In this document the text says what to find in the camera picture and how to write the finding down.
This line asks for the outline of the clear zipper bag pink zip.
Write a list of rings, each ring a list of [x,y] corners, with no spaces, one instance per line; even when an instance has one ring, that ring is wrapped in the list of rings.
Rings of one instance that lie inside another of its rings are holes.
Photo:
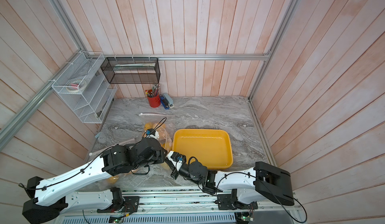
[[[106,166],[107,171],[110,177],[119,176],[119,180],[122,179],[125,175],[130,174],[131,172],[136,172],[137,168],[140,165],[142,159],[138,157],[136,146],[138,142],[133,142],[133,139],[129,141],[124,141],[112,146],[106,147],[98,151],[92,151],[89,153],[89,160],[94,158],[102,159],[104,166]],[[110,188],[115,186],[109,185],[106,180],[100,180],[96,182],[96,186],[100,189]]]

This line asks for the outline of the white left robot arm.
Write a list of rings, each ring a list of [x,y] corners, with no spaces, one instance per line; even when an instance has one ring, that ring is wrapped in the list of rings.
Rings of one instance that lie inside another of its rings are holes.
[[[51,221],[60,213],[76,209],[97,209],[99,213],[127,210],[119,188],[85,195],[76,191],[94,182],[127,174],[140,167],[164,163],[167,151],[154,138],[142,138],[134,144],[106,148],[90,162],[59,176],[43,179],[38,176],[19,184],[29,200],[23,205],[23,216],[31,224]]]

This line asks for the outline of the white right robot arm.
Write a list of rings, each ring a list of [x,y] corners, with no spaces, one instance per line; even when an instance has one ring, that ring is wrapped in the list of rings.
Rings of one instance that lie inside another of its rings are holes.
[[[287,171],[258,161],[247,170],[223,172],[209,170],[195,160],[186,161],[183,155],[172,153],[165,159],[171,176],[195,183],[206,194],[216,196],[220,210],[256,207],[257,201],[269,200],[282,206],[293,206],[291,177]]]

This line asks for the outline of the yellow plastic tray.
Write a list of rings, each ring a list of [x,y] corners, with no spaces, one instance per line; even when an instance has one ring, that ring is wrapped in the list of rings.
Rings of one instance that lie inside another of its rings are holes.
[[[180,129],[174,134],[172,151],[196,157],[211,170],[224,170],[234,163],[229,134],[215,129]]]

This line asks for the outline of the light blue stapler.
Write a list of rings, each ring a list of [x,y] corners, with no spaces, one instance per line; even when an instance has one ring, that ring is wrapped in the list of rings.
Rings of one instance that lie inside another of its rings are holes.
[[[174,103],[173,103],[173,99],[170,97],[170,95],[168,93],[164,93],[163,94],[163,97],[164,97],[164,100],[166,102],[166,105],[172,109],[174,108]]]

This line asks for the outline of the red metal pencil bucket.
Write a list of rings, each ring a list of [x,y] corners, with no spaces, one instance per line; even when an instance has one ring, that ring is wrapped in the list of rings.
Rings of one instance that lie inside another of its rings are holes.
[[[148,99],[148,102],[149,102],[149,105],[152,107],[152,108],[157,108],[161,105],[161,100],[160,100],[160,97],[159,95],[156,95],[156,96],[153,96],[153,97],[147,97]]]

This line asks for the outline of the coloured pencils bunch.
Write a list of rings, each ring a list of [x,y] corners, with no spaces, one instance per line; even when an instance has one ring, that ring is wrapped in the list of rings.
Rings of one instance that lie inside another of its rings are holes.
[[[158,96],[158,92],[159,92],[159,84],[158,83],[154,84],[151,87],[151,89],[145,90],[145,94],[148,98],[154,98],[154,97]]]

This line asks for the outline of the tape roll on shelf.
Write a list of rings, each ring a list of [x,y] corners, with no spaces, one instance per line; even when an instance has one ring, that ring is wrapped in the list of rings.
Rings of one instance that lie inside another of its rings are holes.
[[[66,91],[68,93],[79,93],[82,92],[87,86],[86,81],[84,80],[74,80],[67,87]]]

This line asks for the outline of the black mesh wall basket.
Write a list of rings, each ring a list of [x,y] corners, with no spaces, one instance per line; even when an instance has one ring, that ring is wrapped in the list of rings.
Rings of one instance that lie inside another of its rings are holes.
[[[156,84],[160,80],[154,57],[107,57],[101,70],[111,84]]]

